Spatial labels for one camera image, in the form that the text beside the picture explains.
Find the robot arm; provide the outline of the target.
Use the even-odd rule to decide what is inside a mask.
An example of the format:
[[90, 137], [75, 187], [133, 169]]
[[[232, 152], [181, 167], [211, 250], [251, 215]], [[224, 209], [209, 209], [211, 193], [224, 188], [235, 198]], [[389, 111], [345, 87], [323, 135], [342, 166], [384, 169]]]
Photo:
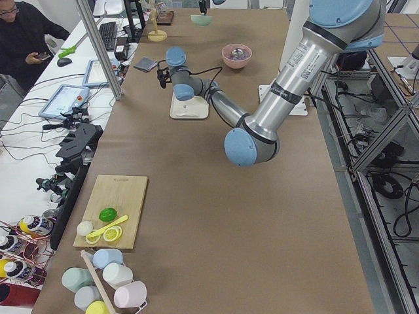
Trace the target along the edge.
[[200, 96], [232, 126], [224, 149], [233, 164], [245, 167], [267, 162], [280, 149], [277, 130], [323, 66], [336, 54], [381, 45], [385, 15], [384, 1], [311, 1], [302, 25], [302, 39], [252, 114], [227, 96], [214, 80], [193, 77], [186, 66], [186, 53], [178, 46], [166, 51], [165, 77], [173, 84], [176, 100]]

